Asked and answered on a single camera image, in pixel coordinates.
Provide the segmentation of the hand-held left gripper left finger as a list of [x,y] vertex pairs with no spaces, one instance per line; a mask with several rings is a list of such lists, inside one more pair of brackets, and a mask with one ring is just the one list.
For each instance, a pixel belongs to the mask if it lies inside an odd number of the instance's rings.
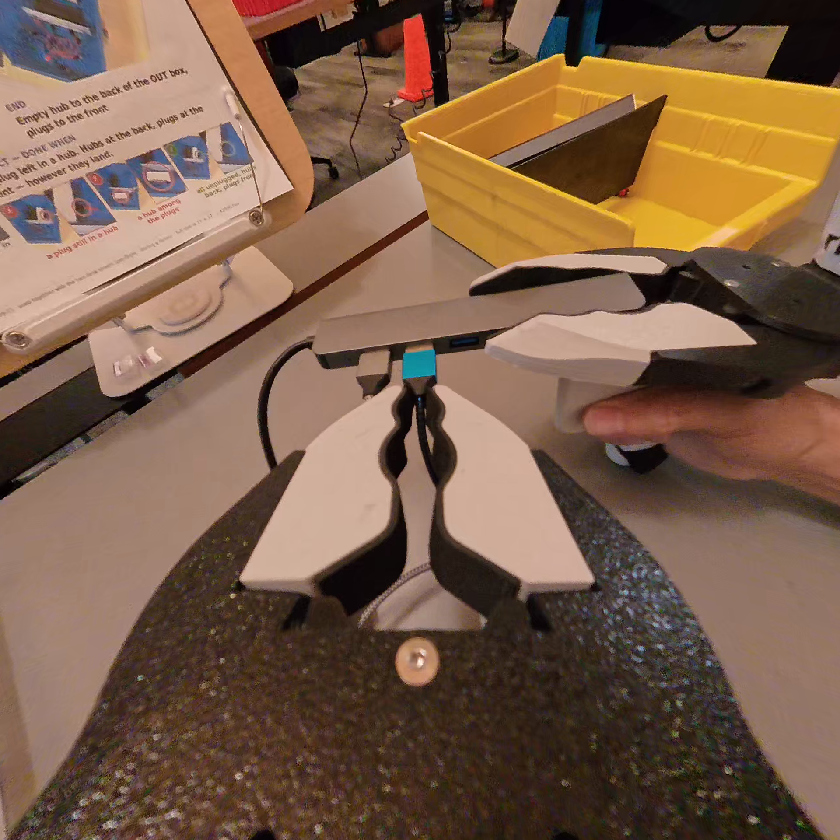
[[254,592],[334,598],[348,615],[405,570],[397,484],[407,458],[408,391],[389,385],[305,450],[240,577]]

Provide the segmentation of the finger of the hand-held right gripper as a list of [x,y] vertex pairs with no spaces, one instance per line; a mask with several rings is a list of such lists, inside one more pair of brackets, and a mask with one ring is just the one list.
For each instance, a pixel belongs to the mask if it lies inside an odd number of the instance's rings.
[[469,295],[481,297],[616,274],[658,277],[670,268],[669,263],[657,256],[636,253],[551,255],[496,268],[474,280]]
[[558,379],[633,385],[654,354],[756,344],[737,323],[683,302],[642,311],[540,314],[486,342],[492,359]]

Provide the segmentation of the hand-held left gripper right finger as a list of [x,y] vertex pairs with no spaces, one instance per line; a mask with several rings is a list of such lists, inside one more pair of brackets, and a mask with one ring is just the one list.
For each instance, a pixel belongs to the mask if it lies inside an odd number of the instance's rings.
[[584,592],[595,576],[529,446],[452,388],[429,396],[437,477],[429,560],[482,616],[502,602]]

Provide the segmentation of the yellow plastic bin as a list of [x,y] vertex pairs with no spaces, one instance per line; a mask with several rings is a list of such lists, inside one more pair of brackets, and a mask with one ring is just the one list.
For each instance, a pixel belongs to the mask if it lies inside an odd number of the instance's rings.
[[[625,196],[587,203],[491,157],[634,95],[666,96]],[[798,217],[838,147],[834,87],[563,56],[402,125],[430,222],[495,267],[594,249],[748,250]]]

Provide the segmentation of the black usb adapter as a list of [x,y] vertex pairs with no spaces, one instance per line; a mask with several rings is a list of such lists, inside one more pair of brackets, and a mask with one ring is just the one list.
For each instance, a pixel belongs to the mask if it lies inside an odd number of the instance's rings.
[[482,350],[499,333],[544,313],[632,312],[646,304],[629,276],[604,276],[331,318],[318,325],[311,349],[327,370],[352,368],[363,354],[388,350],[398,361],[420,344],[431,344],[436,354]]

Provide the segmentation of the person's right hand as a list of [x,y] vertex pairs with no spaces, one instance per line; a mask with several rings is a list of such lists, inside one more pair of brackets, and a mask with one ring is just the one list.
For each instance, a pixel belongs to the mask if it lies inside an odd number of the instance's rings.
[[663,445],[713,475],[839,504],[839,401],[808,385],[771,399],[651,387],[588,406],[582,423],[612,445]]

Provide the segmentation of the blue bag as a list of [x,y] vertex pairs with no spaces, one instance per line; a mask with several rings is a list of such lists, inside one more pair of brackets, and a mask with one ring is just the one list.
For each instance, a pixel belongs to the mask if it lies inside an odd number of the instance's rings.
[[[581,54],[583,56],[604,57],[606,45],[598,43],[597,27],[600,20],[600,12],[584,15],[584,22],[581,30]],[[566,39],[568,36],[570,19],[567,16],[557,15],[552,17],[542,43],[536,56],[537,61],[546,60],[555,55],[564,53]]]

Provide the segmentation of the white leaning board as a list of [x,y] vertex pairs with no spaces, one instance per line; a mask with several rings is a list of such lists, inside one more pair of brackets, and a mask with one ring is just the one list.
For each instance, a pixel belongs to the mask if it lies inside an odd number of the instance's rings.
[[551,21],[561,1],[517,1],[507,22],[507,42],[537,59]]

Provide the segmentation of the orange traffic cone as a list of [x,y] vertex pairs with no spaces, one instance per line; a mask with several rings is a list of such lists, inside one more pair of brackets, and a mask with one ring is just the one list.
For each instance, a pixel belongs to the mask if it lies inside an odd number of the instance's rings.
[[433,95],[434,83],[421,15],[403,21],[403,58],[404,83],[397,97],[412,104],[428,100]]

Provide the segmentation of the wooden display board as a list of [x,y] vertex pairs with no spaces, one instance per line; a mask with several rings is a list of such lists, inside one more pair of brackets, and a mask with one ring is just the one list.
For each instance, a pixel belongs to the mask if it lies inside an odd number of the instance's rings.
[[292,184],[291,192],[259,198],[246,216],[196,236],[186,244],[34,320],[2,330],[2,375],[21,370],[47,353],[89,333],[112,317],[235,255],[297,221],[312,197],[308,153],[275,83],[231,2],[188,2],[259,137]]

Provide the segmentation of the grey desk with wood edge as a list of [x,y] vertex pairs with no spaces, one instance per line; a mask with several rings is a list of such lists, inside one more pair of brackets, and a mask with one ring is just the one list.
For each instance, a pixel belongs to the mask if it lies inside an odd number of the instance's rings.
[[[349,5],[351,1],[300,1],[270,14],[242,17],[242,21],[252,40],[259,40],[321,15],[340,12]],[[359,13],[351,20],[328,29],[327,35],[347,46],[420,14],[431,14],[433,22],[436,22],[443,16],[444,7],[443,1],[393,1],[382,6],[361,2]]]

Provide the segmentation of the red plastic bin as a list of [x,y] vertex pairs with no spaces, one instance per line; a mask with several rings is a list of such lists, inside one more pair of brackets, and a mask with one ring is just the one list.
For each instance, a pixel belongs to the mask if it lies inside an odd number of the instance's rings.
[[352,1],[233,1],[242,18],[261,18],[271,14],[302,12],[304,19],[341,9]]

